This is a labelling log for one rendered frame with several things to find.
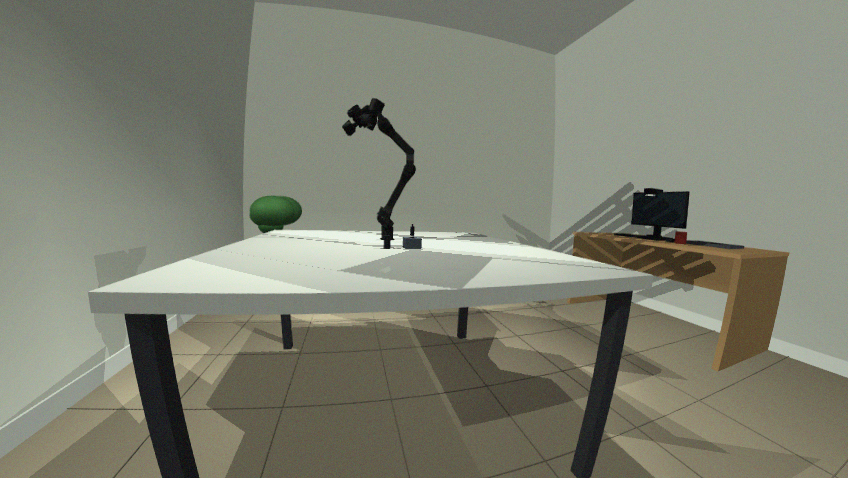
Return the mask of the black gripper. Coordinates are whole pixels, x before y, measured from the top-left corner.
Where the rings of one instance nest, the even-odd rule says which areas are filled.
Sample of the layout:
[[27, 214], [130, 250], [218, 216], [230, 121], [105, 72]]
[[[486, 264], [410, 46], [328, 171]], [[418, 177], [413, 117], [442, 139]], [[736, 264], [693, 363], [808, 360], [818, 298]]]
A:
[[357, 126], [359, 126], [359, 128], [361, 128], [362, 126], [364, 126], [364, 128], [367, 127], [363, 124], [362, 118], [365, 114], [371, 114], [370, 111], [368, 110], [368, 108], [369, 108], [369, 105], [361, 108], [361, 111], [362, 111], [363, 114], [361, 114], [360, 117], [358, 118], [358, 120], [354, 121], [354, 123], [351, 123], [350, 120], [348, 120], [344, 125], [342, 125], [342, 128], [347, 133], [346, 134], [347, 136], [354, 134]]

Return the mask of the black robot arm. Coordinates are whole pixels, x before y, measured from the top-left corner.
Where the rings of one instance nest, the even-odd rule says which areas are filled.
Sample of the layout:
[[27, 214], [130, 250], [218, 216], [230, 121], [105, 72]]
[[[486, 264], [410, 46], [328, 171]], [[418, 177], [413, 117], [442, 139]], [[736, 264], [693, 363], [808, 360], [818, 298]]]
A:
[[[414, 165], [414, 149], [411, 148], [407, 142], [394, 130], [391, 123], [389, 123], [388, 118], [384, 117], [381, 113], [385, 104], [380, 102], [377, 98], [372, 98], [368, 110], [371, 114], [365, 114], [362, 118], [362, 122], [367, 129], [373, 131], [376, 124], [379, 127], [379, 130], [388, 135], [396, 144], [398, 144], [402, 151], [406, 154], [406, 164], [404, 165], [400, 180], [393, 190], [387, 204], [384, 207], [380, 207], [379, 212], [377, 213], [377, 221], [381, 224], [381, 240], [384, 240], [384, 235], [390, 235], [391, 240], [395, 240], [393, 238], [393, 224], [394, 222], [390, 219], [393, 207], [399, 198], [404, 186], [408, 183], [408, 181], [415, 174], [416, 167]], [[358, 105], [351, 107], [347, 115], [349, 118], [353, 117], [353, 121], [358, 120], [360, 115], [363, 114], [361, 108]], [[378, 117], [378, 122], [377, 122]]]

